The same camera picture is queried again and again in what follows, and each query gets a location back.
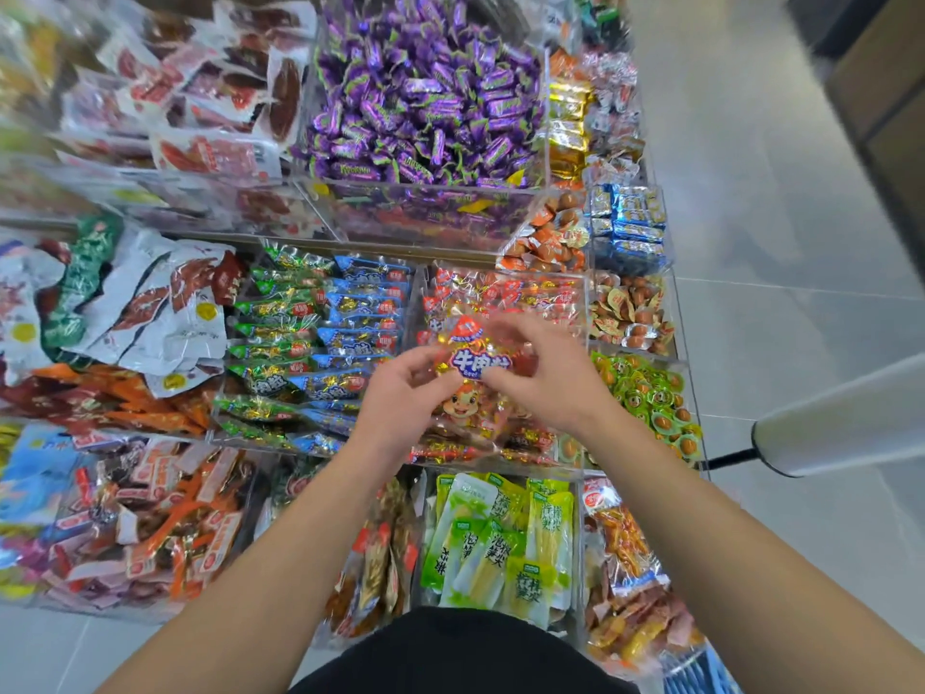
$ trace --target white cylinder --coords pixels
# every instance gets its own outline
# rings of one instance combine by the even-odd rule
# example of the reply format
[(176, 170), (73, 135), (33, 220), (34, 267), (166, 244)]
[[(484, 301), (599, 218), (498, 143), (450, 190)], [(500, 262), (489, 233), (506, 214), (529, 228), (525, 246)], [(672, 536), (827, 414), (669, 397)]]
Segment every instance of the white cylinder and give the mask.
[(925, 457), (925, 353), (758, 419), (752, 441), (792, 478)]

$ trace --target person's right hand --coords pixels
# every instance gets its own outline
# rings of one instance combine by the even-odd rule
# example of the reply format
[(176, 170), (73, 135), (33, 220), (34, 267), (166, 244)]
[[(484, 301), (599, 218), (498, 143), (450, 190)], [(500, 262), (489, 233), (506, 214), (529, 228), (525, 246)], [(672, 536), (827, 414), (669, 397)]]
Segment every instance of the person's right hand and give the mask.
[(536, 314), (500, 314), (485, 326), (496, 340), (529, 341), (539, 363), (532, 377), (488, 367), (482, 371), (482, 381), (544, 423), (581, 440), (599, 420), (625, 414), (601, 382), (584, 346), (561, 326)]

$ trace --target tile floor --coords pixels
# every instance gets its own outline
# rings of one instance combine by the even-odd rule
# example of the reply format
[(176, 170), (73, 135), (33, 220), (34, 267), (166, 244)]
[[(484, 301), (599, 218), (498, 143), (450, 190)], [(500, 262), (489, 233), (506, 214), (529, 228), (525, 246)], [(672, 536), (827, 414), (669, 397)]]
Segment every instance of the tile floor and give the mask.
[[(925, 348), (925, 293), (833, 118), (784, 0), (632, 0), (710, 455), (777, 406)], [(925, 460), (714, 481), (925, 649)], [(150, 627), (0, 607), (11, 694), (90, 694)], [(308, 653), (299, 677), (323, 664)]]

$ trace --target cartoon face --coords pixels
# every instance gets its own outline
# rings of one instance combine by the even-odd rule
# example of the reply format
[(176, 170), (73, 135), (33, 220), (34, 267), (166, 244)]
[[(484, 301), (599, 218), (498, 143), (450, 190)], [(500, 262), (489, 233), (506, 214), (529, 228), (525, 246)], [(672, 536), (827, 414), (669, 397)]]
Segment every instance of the cartoon face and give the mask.
[(462, 385), (443, 403), (443, 410), (457, 419), (465, 419), (478, 411), (479, 390), (471, 382)]

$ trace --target hand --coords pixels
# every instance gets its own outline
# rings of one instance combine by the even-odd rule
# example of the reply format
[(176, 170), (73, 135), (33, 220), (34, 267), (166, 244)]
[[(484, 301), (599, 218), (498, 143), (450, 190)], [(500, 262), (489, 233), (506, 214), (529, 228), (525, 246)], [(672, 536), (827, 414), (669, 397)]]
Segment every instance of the hand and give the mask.
[(359, 444), (364, 455), (386, 456), (397, 471), (429, 426), (434, 408), (463, 384), (456, 370), (435, 378), (434, 361), (445, 353), (442, 346), (422, 346), (376, 368), (351, 434), (354, 447)]
[(489, 367), (482, 371), (482, 380), (544, 423), (581, 440), (584, 432), (593, 432), (597, 419), (625, 413), (613, 402), (587, 351), (561, 326), (536, 314), (501, 314), (485, 326), (496, 339), (532, 344), (539, 358), (532, 377)]

